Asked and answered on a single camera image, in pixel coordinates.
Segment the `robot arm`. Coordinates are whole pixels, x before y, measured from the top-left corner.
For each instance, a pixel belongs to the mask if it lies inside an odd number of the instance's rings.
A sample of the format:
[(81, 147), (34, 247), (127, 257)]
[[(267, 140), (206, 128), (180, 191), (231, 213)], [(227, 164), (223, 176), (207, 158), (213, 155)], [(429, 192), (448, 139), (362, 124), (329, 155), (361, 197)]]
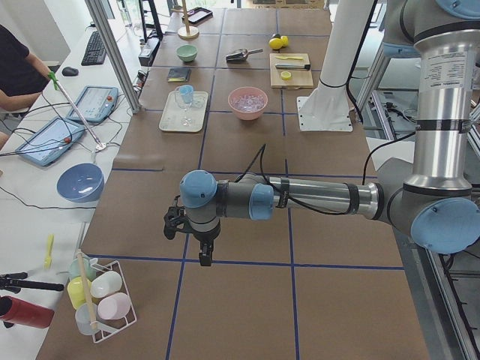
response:
[(479, 3), (390, 1), (384, 49), (392, 57), (421, 59), (412, 162), (388, 159), (377, 182), (360, 185), (249, 172), (235, 181), (218, 181), (194, 170), (180, 182), (180, 194), (164, 218), (164, 235), (193, 235), (200, 243), (199, 261), (210, 266), (221, 218), (267, 220), (276, 208), (303, 207), (391, 224), (438, 254), (454, 254), (475, 243), (479, 207), (464, 178), (464, 157), (479, 57)]

